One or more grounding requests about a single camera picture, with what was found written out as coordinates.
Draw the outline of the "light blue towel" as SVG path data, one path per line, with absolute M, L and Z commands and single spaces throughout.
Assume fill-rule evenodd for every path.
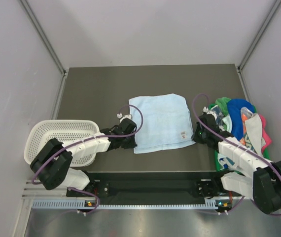
M 177 94 L 139 96 L 129 99 L 132 120 L 140 128 L 135 135 L 134 154 L 180 149 L 195 144 L 190 111 Z

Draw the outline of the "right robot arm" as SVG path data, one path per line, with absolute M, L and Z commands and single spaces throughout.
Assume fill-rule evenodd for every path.
M 213 182 L 216 194 L 239 193 L 265 214 L 281 209 L 281 161 L 272 162 L 251 151 L 231 133 L 222 131 L 214 116 L 206 113 L 197 118 L 192 140 L 224 156 L 221 163 L 228 169 Z

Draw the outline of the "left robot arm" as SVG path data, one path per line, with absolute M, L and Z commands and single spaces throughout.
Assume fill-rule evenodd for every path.
M 71 187 L 89 196 L 94 183 L 80 167 L 91 165 L 97 153 L 133 149 L 136 130 L 129 117 L 106 129 L 90 120 L 44 120 L 31 130 L 24 159 L 35 175 L 35 184 L 47 190 Z

